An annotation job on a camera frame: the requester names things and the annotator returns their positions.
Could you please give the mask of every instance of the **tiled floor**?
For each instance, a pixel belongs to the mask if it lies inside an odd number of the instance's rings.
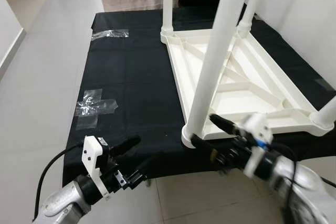
[[[43,167],[68,137],[100,0],[46,0],[0,82],[0,223],[29,223]],[[61,185],[49,171],[44,199]],[[257,179],[198,173],[153,180],[101,200],[81,224],[282,223],[275,196]]]

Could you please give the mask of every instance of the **clear tape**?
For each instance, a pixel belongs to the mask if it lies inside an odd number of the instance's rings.
[[[78,116],[76,130],[97,126],[99,114],[113,114],[118,104],[115,99],[101,99],[102,89],[86,90],[83,100],[77,102],[75,116]]]
[[[114,37],[114,38],[128,38],[128,29],[116,29],[116,30],[105,30],[99,33],[92,34],[91,41],[94,41],[103,37]]]

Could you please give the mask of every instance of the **black cloth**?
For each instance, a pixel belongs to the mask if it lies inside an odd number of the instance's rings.
[[[174,29],[211,28],[214,15],[213,9],[177,8]],[[116,99],[119,107],[113,114],[99,115],[95,129],[76,131],[78,118],[74,117],[68,146],[85,135],[104,137],[110,146],[139,135],[142,142],[120,158],[126,170],[158,152],[164,153],[164,159],[152,168],[149,178],[212,170],[208,161],[181,143],[184,120],[167,48],[160,42],[161,24],[161,10],[96,15],[94,33],[128,29],[129,38],[106,37],[91,42],[78,101],[85,90],[103,89],[102,99]],[[316,109],[336,95],[316,82],[321,77],[266,23],[254,20],[251,32]],[[289,145],[299,159],[336,153],[335,131],[323,137],[304,132],[278,134],[275,141]],[[223,150],[230,146],[228,139],[213,143]],[[81,150],[67,153],[63,184],[84,172]]]

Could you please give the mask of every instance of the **table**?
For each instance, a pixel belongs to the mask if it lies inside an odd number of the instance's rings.
[[[211,28],[215,10],[205,7],[183,7],[174,10],[175,30]],[[102,99],[116,99],[113,114],[98,117],[94,129],[77,130],[74,116],[68,146],[85,135],[104,137],[110,146],[127,136],[139,135],[142,142],[120,157],[125,170],[132,171],[140,161],[164,154],[149,172],[149,178],[213,170],[198,152],[181,143],[184,125],[179,98],[166,46],[160,42],[162,10],[99,13],[92,30],[128,29],[128,38],[105,37],[92,41],[88,52],[78,101],[85,90],[102,89]],[[323,85],[323,79],[262,20],[254,20],[252,34],[274,58],[307,99],[320,109],[334,90]],[[289,145],[299,159],[336,154],[335,130],[323,137],[305,132],[275,135],[275,140]],[[230,147],[228,139],[212,141],[219,149]],[[65,155],[63,184],[85,173],[81,150]]]

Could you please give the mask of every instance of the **black cable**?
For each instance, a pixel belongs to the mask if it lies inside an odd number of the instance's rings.
[[[325,182],[326,184],[328,184],[329,186],[333,186],[336,188],[336,184],[334,182],[331,182],[330,180],[321,177],[321,179],[323,180],[323,182]]]
[[[61,151],[60,153],[58,153],[46,166],[46,168],[44,168],[40,180],[38,181],[38,186],[37,186],[37,191],[36,191],[36,199],[35,199],[35,211],[34,211],[34,219],[33,221],[36,219],[37,215],[38,215],[38,207],[40,204],[40,196],[41,196],[41,189],[42,189],[42,183],[43,183],[43,179],[46,176],[47,171],[49,170],[49,168],[53,165],[53,163],[59,159],[60,157],[62,157],[65,153],[67,153],[68,151],[77,148],[77,147],[81,147],[83,146],[83,141],[79,142],[76,145],[73,145],[69,148],[66,148],[65,150]]]
[[[291,156],[291,159],[293,161],[293,174],[292,174],[291,184],[290,184],[289,190],[287,192],[287,197],[286,197],[286,202],[285,202],[286,218],[290,218],[290,215],[291,215],[290,200],[291,200],[291,197],[292,197],[292,194],[293,194],[293,186],[294,186],[295,175],[296,175],[296,171],[297,171],[298,157],[295,154],[295,152],[289,146],[287,146],[285,144],[273,142],[269,147],[272,148],[272,149],[275,149],[279,152],[282,152],[281,149],[285,150],[287,152],[287,154],[289,154]]]

